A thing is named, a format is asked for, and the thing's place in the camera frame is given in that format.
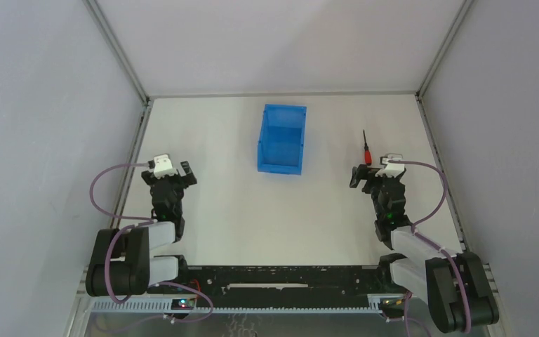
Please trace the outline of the red black screwdriver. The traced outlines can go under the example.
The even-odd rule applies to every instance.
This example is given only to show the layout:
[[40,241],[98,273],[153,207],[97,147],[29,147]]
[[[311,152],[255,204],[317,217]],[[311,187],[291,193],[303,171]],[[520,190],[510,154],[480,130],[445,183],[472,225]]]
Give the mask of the red black screwdriver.
[[372,164],[372,155],[368,147],[365,131],[363,131],[363,139],[364,139],[364,163],[365,165],[370,166]]

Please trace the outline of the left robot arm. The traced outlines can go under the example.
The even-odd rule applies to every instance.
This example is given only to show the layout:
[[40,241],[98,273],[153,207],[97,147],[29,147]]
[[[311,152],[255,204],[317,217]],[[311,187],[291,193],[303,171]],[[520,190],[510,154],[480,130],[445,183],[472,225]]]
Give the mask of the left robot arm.
[[180,165],[183,173],[165,156],[141,164],[151,213],[147,218],[134,217],[133,225],[97,233],[85,281],[89,296],[108,296],[121,304],[129,296],[144,294],[151,285],[179,279],[186,273],[183,256],[152,255],[155,248],[177,243],[184,234],[182,200],[197,178],[188,161]]

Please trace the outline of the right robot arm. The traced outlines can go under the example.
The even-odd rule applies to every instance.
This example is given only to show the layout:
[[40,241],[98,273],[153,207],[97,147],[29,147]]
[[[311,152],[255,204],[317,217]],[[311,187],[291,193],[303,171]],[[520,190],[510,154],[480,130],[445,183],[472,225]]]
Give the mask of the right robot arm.
[[406,215],[401,181],[406,165],[385,158],[379,168],[361,164],[352,169],[350,187],[365,182],[362,191],[373,202],[376,236],[392,250],[380,259],[385,279],[422,300],[442,333],[498,323],[500,311],[480,257],[447,249],[419,231],[423,219],[413,222]]

